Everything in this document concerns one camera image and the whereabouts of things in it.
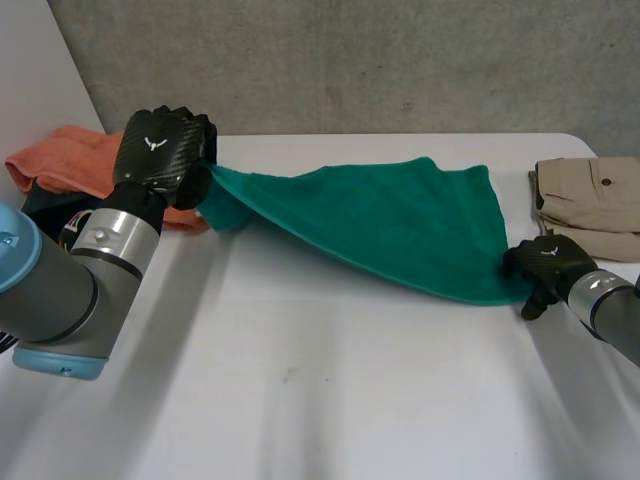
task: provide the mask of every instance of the cable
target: cable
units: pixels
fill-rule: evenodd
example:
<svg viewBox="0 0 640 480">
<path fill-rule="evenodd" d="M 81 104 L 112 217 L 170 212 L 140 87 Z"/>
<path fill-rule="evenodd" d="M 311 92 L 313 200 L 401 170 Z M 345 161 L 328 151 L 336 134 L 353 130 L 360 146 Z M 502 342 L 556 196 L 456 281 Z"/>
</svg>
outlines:
<svg viewBox="0 0 640 480">
<path fill-rule="evenodd" d="M 8 333 L 0 332 L 0 354 L 6 352 L 18 343 L 18 339 Z"/>
</svg>

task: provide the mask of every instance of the white wall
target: white wall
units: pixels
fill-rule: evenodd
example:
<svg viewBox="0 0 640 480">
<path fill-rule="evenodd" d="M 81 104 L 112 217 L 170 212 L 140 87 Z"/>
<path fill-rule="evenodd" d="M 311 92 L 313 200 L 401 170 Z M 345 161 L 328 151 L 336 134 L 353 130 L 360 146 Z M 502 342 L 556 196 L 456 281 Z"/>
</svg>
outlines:
<svg viewBox="0 0 640 480">
<path fill-rule="evenodd" d="M 103 131 L 47 2 L 0 0 L 0 159 L 64 124 Z M 22 203 L 4 165 L 0 200 Z"/>
</svg>

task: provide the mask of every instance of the orange towel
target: orange towel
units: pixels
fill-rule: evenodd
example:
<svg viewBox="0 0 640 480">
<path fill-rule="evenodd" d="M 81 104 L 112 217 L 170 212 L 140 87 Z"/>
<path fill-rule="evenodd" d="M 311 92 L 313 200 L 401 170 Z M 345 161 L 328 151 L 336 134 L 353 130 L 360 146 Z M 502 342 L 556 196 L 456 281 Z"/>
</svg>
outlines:
<svg viewBox="0 0 640 480">
<path fill-rule="evenodd" d="M 85 192 L 105 198 L 113 191 L 113 164 L 122 133 L 105 135 L 67 125 L 48 138 L 7 158 L 5 165 L 23 192 L 34 180 L 53 193 Z M 207 222 L 195 210 L 181 212 L 170 208 L 164 215 L 167 227 L 200 231 Z"/>
</svg>

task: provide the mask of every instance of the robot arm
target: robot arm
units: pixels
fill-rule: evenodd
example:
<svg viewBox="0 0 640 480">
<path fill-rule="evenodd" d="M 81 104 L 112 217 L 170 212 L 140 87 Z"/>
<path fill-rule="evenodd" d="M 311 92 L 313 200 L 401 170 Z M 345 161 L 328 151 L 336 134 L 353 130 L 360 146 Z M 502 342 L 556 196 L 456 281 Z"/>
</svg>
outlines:
<svg viewBox="0 0 640 480">
<path fill-rule="evenodd" d="M 114 191 L 71 254 L 0 204 L 0 329 L 20 339 L 22 368 L 93 380 L 106 364 L 151 262 L 164 211 L 195 208 L 211 182 L 215 127 L 185 109 L 137 112 L 114 168 Z"/>
<path fill-rule="evenodd" d="M 563 235 L 537 237 L 510 249 L 507 275 L 516 271 L 532 281 L 522 309 L 526 320 L 564 300 L 584 326 L 640 367 L 640 277 L 636 285 L 598 269 L 591 257 Z"/>
</svg>

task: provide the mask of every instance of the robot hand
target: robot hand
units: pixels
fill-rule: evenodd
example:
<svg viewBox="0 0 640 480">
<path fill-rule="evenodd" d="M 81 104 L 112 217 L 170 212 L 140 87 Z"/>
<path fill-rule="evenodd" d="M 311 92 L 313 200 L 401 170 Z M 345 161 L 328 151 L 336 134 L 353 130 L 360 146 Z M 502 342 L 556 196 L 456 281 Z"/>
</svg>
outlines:
<svg viewBox="0 0 640 480">
<path fill-rule="evenodd" d="M 113 183 L 143 185 L 166 206 L 189 210 L 209 190 L 216 163 L 216 127 L 186 108 L 140 110 L 127 123 L 113 170 Z"/>
<path fill-rule="evenodd" d="M 519 273 L 533 283 L 533 293 L 522 309 L 525 320 L 535 320 L 559 298 L 567 301 L 574 283 L 598 270 L 589 254 L 564 235 L 523 241 L 504 254 L 503 267 L 507 276 Z"/>
</svg>

